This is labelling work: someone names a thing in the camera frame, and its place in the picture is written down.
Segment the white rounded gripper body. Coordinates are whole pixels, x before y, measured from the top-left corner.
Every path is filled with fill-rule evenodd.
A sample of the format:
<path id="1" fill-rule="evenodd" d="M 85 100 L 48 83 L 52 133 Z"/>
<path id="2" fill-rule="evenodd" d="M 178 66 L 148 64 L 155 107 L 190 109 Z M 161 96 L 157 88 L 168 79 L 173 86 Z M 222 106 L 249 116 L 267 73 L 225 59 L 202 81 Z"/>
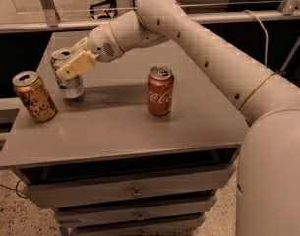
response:
<path id="1" fill-rule="evenodd" d="M 124 54 L 117 44 L 111 25 L 94 28 L 88 36 L 87 45 L 92 53 L 98 55 L 99 62 L 111 62 Z"/>

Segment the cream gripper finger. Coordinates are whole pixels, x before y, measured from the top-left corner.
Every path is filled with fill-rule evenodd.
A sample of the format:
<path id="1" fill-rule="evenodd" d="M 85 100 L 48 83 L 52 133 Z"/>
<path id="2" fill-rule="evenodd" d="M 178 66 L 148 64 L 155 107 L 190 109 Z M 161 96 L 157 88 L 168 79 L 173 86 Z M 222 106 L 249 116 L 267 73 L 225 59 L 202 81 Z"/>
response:
<path id="1" fill-rule="evenodd" d="M 97 57 L 91 51 L 62 50 L 57 54 L 56 74 L 61 79 L 69 80 L 93 69 Z"/>
<path id="2" fill-rule="evenodd" d="M 87 41 L 88 41 L 88 39 L 87 39 L 86 37 L 84 37 L 83 39 L 81 39 L 80 41 L 78 41 L 78 42 L 73 46 L 73 48 L 74 48 L 74 49 L 87 50 L 87 49 L 88 49 Z"/>

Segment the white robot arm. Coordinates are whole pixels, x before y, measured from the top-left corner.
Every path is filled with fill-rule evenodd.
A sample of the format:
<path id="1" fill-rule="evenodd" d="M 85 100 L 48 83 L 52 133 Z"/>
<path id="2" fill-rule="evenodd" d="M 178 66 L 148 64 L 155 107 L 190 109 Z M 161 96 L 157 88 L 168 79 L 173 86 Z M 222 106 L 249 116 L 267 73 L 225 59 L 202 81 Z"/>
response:
<path id="1" fill-rule="evenodd" d="M 175 0 L 135 0 L 134 10 L 95 28 L 59 70 L 69 79 L 116 56 L 175 41 L 251 122 L 237 173 L 236 236 L 300 236 L 300 88 L 193 21 Z"/>

